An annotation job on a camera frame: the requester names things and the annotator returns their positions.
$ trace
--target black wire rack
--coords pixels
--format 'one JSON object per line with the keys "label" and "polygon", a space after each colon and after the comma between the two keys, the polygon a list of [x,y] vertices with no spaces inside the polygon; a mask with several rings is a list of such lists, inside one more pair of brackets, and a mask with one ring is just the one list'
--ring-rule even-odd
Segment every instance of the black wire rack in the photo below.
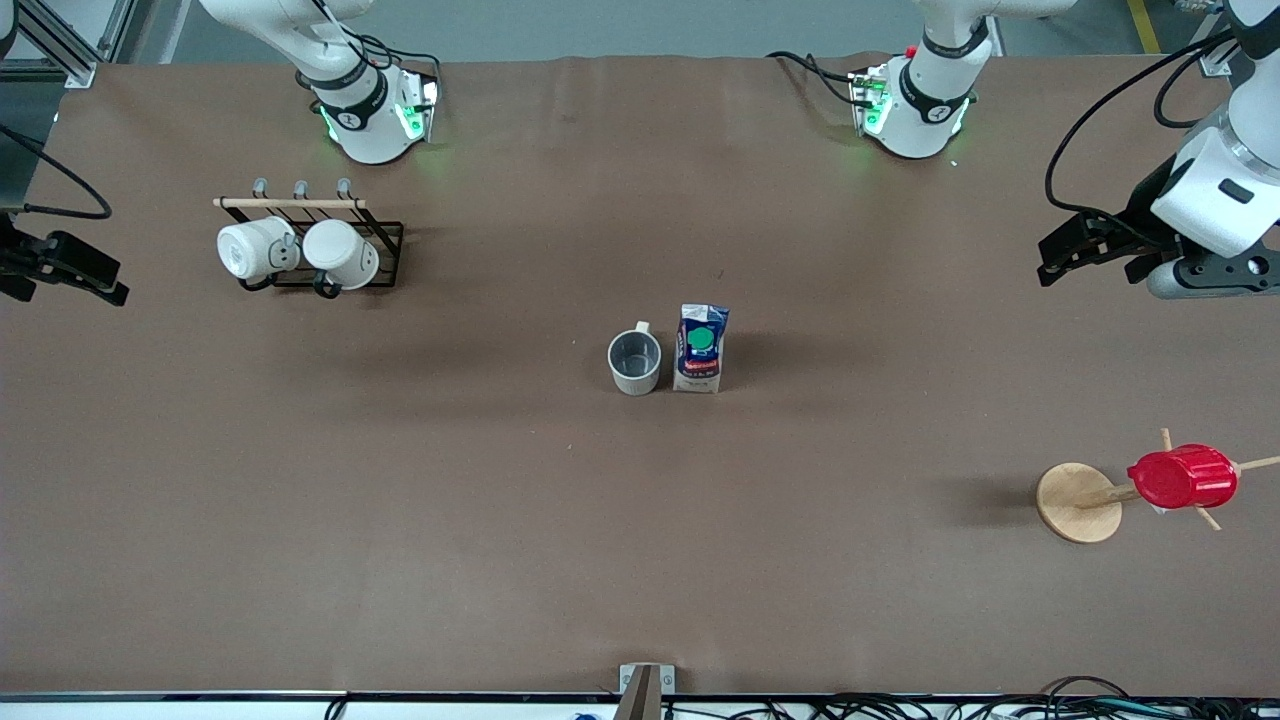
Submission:
{"label": "black wire rack", "polygon": [[[351,193],[351,181],[347,178],[338,181],[334,199],[308,197],[305,181],[294,183],[292,199],[271,199],[266,195],[266,179],[257,178],[253,181],[252,197],[215,197],[214,205],[227,210],[227,214],[237,223],[253,220],[246,210],[261,211],[264,217],[280,218],[293,228],[293,237],[289,242],[296,242],[300,246],[302,237],[316,223],[333,219],[343,220],[378,249],[378,274],[364,287],[396,287],[396,281],[399,278],[404,223],[388,223],[375,218],[369,204]],[[310,287],[315,290],[316,295],[329,300],[338,297],[340,292],[340,288],[326,286],[324,275],[307,263],[306,258],[302,258],[298,266],[292,270],[271,273],[252,283],[239,279],[239,284],[250,292],[269,287]]]}

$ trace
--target milk carton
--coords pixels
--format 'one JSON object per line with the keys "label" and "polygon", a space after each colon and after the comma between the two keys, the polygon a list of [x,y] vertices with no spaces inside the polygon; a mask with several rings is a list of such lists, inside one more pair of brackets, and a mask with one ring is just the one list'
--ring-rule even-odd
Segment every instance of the milk carton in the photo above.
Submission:
{"label": "milk carton", "polygon": [[677,392],[719,392],[728,307],[681,305],[676,333]]}

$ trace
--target tabletop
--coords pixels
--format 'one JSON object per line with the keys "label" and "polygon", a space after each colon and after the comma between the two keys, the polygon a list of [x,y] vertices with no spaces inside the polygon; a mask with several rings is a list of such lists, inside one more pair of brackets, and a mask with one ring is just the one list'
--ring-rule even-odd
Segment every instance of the tabletop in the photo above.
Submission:
{"label": "tabletop", "polygon": [[[837,63],[856,67],[860,59]],[[1158,448],[1280,448],[1268,301],[1041,288],[1044,163],[1149,59],[996,59],[937,158],[854,136],[773,60],[445,65],[435,142],[358,167],[289,67],[104,67],[49,151],[123,309],[0,304],[0,689],[613,687],[1277,694],[1280,478],[1129,507],[1098,546],[1033,488]],[[1178,143],[1153,87],[1064,160],[1119,209]],[[1207,111],[1188,78],[1174,108]],[[399,284],[242,291],[210,200],[351,178]],[[31,201],[87,202],[41,169]],[[637,320],[731,309],[719,395],[613,388]]]}

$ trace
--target mug handle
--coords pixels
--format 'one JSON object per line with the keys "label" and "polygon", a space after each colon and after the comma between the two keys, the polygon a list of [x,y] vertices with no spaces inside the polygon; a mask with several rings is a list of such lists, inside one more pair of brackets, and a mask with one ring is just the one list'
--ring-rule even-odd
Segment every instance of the mug handle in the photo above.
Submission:
{"label": "mug handle", "polygon": [[316,291],[316,295],[324,297],[325,300],[333,300],[334,297],[342,295],[340,284],[332,284],[329,286],[330,290],[325,290],[324,278],[325,278],[325,272],[316,270],[316,278],[311,281],[311,288]]}
{"label": "mug handle", "polygon": [[242,278],[237,278],[237,279],[239,281],[241,287],[243,287],[244,290],[247,290],[250,292],[257,292],[260,290],[266,290],[266,288],[271,287],[273,284],[275,284],[275,277],[276,277],[276,273],[271,273],[270,275],[266,275],[265,278],[257,281],[253,284],[250,284],[250,283],[244,282]]}

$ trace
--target wooden dowel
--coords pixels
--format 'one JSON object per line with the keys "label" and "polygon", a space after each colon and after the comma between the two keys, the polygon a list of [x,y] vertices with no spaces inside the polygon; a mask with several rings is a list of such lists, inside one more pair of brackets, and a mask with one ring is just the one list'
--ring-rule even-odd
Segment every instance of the wooden dowel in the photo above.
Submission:
{"label": "wooden dowel", "polygon": [[1087,492],[1075,498],[1075,502],[1073,502],[1071,506],[1079,507],[1080,510],[1093,510],[1094,507],[1106,507],[1107,505],[1114,505],[1116,502],[1138,500],[1139,497],[1142,496],[1138,495],[1138,488],[1132,484],[1116,486],[1106,489]]}
{"label": "wooden dowel", "polygon": [[1274,457],[1263,457],[1262,460],[1249,460],[1248,462],[1240,462],[1235,466],[1236,470],[1253,470],[1257,468],[1266,468],[1267,465],[1280,465],[1280,455]]}
{"label": "wooden dowel", "polygon": [[298,208],[305,210],[365,210],[367,205],[361,199],[355,200],[294,200],[270,197],[215,197],[215,208]]}
{"label": "wooden dowel", "polygon": [[1208,523],[1208,527],[1212,528],[1215,533],[1222,529],[1222,525],[1217,524],[1217,520],[1215,520],[1213,516],[1208,514],[1208,510],[1204,510],[1203,507],[1197,507],[1196,512],[1198,512],[1199,516],[1203,518],[1206,523]]}

